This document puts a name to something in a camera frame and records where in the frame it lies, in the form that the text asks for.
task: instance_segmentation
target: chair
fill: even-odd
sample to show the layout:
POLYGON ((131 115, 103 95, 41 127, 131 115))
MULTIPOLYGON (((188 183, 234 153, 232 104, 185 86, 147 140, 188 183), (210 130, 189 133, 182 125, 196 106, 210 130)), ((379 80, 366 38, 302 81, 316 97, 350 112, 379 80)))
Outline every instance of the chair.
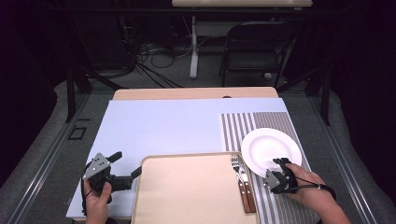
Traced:
POLYGON ((281 74, 286 51, 296 31, 285 22, 247 21, 228 32, 219 75, 224 87, 226 72, 281 74))

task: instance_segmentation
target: person's arm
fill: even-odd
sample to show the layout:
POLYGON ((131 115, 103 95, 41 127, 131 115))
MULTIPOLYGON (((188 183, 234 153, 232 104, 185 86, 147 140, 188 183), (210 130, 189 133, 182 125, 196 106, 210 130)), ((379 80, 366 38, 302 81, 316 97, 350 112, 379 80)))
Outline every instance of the person's arm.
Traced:
POLYGON ((86 224, 105 224, 108 218, 107 200, 111 195, 111 185, 105 183, 102 193, 92 190, 90 183, 84 180, 86 195, 87 220, 86 224))
MULTIPOLYGON (((291 169, 295 176, 317 184, 324 184, 324 181, 314 172, 308 172, 302 167, 288 163, 286 166, 291 169)), ((307 183, 297 178, 298 185, 307 183)), ((324 189, 299 189, 295 194, 288 194, 290 198, 316 212, 323 224, 349 224, 349 218, 343 209, 334 200, 330 192, 324 189)))

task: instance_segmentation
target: gray floor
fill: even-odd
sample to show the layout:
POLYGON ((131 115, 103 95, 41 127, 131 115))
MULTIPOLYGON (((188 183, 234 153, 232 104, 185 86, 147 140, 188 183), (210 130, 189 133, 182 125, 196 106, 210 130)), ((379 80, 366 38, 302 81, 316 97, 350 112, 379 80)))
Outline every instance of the gray floor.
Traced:
MULTIPOLYGON (((172 62, 172 58, 162 54, 154 55, 152 59, 157 66, 166 66, 172 62)), ((145 65, 183 87, 220 86, 220 54, 217 50, 200 47, 196 79, 189 78, 190 59, 189 56, 176 57, 170 66, 160 69, 153 66, 149 57, 145 65)), ((138 69, 132 74, 112 80, 127 88, 160 88, 138 69)), ((68 124, 64 123, 67 114, 65 83, 55 89, 58 104, 51 118, 0 189, 0 202, 3 205, 0 223, 72 222, 65 217, 68 200, 73 197, 81 169, 87 160, 108 101, 114 93, 96 80, 92 80, 92 85, 94 91, 90 95, 77 92, 78 112, 68 124), (83 139, 68 139, 74 127, 87 128, 83 139)), ((229 75, 226 84, 271 85, 272 82, 260 74, 244 77, 229 75)), ((337 201, 353 223, 392 223, 396 218, 396 209, 356 155, 349 141, 339 99, 332 93, 332 126, 327 127, 318 116, 318 98, 304 96, 305 85, 302 83, 279 95, 290 112, 311 168, 336 190, 337 201)))

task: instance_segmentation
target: striped cloth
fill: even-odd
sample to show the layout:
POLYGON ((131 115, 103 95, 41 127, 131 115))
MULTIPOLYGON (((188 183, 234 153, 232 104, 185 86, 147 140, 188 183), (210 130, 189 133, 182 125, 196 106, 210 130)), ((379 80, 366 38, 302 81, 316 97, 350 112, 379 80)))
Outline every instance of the striped cloth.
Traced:
MULTIPOLYGON (((287 112, 221 114, 220 123, 223 131, 223 148, 226 151, 240 151, 245 135, 258 128, 272 128, 286 133, 300 149, 302 148, 287 112)), ((306 170, 310 170, 303 151, 302 156, 302 166, 306 170)), ((319 217, 316 213, 289 199, 284 194, 271 193, 263 185, 264 178, 253 172, 250 172, 250 175, 261 224, 318 223, 319 217)))

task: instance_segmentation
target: tray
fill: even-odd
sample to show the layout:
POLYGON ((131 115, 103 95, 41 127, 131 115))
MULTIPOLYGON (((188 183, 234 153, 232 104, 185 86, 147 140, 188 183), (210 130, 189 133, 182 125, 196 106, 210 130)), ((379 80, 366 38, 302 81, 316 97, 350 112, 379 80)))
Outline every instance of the tray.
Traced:
POLYGON ((233 153, 143 159, 132 223, 259 223, 258 213, 245 213, 231 166, 233 153))

